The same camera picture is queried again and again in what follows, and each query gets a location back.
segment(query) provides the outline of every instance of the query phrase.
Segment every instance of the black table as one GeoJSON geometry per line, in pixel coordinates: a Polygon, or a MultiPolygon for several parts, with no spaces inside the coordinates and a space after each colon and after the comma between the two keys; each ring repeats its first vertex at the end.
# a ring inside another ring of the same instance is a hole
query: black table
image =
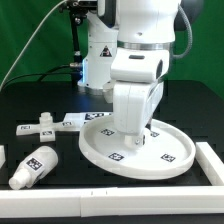
{"type": "MultiPolygon", "coordinates": [[[[112,105],[102,96],[78,93],[69,82],[26,82],[8,86],[0,93],[0,145],[7,162],[0,170],[0,190],[10,189],[8,180],[19,163],[42,145],[53,147],[57,168],[32,189],[64,189],[142,186],[206,186],[207,177],[194,162],[183,175],[163,181],[143,181],[120,177],[87,161],[78,147],[79,133],[57,132],[56,141],[40,143],[39,134],[16,136],[21,124],[37,124],[42,112],[50,112],[54,122],[66,113],[111,112],[112,105]]],[[[205,85],[195,81],[165,82],[164,97],[154,118],[185,132],[194,142],[207,141],[224,161],[224,101],[205,85]]],[[[91,218],[0,219],[0,223],[223,223],[218,215],[161,215],[91,218]]]]}

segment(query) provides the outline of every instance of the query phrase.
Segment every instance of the white cylinder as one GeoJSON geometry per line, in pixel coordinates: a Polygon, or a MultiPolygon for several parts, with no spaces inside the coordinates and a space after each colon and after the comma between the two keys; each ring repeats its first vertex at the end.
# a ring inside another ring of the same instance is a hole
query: white cylinder
{"type": "Polygon", "coordinates": [[[32,187],[39,179],[44,178],[58,163],[56,152],[48,147],[42,146],[26,157],[17,168],[9,185],[14,190],[23,187],[32,187]]]}

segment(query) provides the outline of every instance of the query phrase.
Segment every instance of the white block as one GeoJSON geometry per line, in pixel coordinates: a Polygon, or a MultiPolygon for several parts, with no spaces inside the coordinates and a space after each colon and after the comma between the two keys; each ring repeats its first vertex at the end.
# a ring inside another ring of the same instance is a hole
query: white block
{"type": "Polygon", "coordinates": [[[224,164],[207,142],[196,143],[196,159],[213,186],[224,186],[224,164]]]}
{"type": "Polygon", "coordinates": [[[5,150],[4,146],[0,145],[0,169],[4,163],[5,163],[5,150]]]}

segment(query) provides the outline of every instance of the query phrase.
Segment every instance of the green backdrop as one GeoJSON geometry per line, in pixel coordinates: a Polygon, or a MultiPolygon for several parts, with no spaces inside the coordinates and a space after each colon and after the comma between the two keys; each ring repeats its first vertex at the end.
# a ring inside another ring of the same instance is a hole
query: green backdrop
{"type": "MultiPolygon", "coordinates": [[[[0,0],[0,81],[23,46],[59,0],[0,0]]],[[[172,80],[198,80],[224,98],[224,1],[205,0],[202,15],[193,24],[194,45],[184,59],[175,61],[172,80]]],[[[79,28],[82,54],[87,53],[86,24],[79,28]]],[[[177,33],[176,53],[184,51],[187,35],[177,33]]],[[[68,12],[56,11],[42,27],[13,76],[41,73],[72,62],[73,47],[68,12]]]]}

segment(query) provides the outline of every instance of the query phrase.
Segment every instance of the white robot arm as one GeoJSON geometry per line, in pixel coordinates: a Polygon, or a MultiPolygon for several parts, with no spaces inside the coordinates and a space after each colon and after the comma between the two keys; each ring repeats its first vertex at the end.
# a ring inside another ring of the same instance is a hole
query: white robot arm
{"type": "Polygon", "coordinates": [[[181,0],[119,0],[114,123],[118,131],[141,136],[159,104],[175,41],[174,20],[181,0]]]}

